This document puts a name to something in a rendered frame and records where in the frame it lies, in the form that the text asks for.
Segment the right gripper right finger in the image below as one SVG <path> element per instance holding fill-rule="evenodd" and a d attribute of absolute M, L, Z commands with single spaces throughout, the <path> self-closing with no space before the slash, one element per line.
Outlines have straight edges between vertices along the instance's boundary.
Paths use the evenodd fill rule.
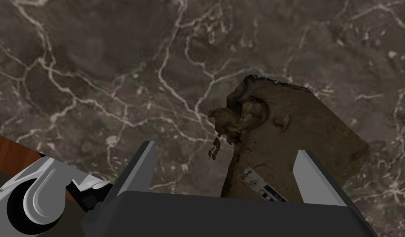
<path fill-rule="evenodd" d="M 298 150 L 293 175 L 304 203 L 355 206 L 312 152 Z"/>

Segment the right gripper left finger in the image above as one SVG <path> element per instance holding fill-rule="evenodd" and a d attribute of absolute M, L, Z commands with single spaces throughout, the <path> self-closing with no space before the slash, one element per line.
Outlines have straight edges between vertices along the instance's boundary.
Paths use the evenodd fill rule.
<path fill-rule="evenodd" d="M 144 141 L 110 189 L 105 200 L 113 200 L 125 191 L 147 192 L 157 164 L 154 141 Z"/>

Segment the brown bread loaf with label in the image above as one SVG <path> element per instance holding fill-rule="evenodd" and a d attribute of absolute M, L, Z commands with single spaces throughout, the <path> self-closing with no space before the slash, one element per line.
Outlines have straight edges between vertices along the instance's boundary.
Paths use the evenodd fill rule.
<path fill-rule="evenodd" d="M 302 202 L 293 176 L 299 150 L 311 151 L 339 186 L 357 175 L 370 147 L 309 89 L 250 75 L 210 110 L 219 136 L 234 146 L 220 196 L 261 199 L 242 180 L 251 168 L 290 202 Z"/>

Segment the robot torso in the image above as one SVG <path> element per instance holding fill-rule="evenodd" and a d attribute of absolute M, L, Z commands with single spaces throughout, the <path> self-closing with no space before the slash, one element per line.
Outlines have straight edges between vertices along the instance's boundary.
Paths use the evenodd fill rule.
<path fill-rule="evenodd" d="M 36 237 L 54 227 L 70 193 L 85 212 L 103 201 L 112 185 L 44 156 L 0 188 L 0 237 Z"/>

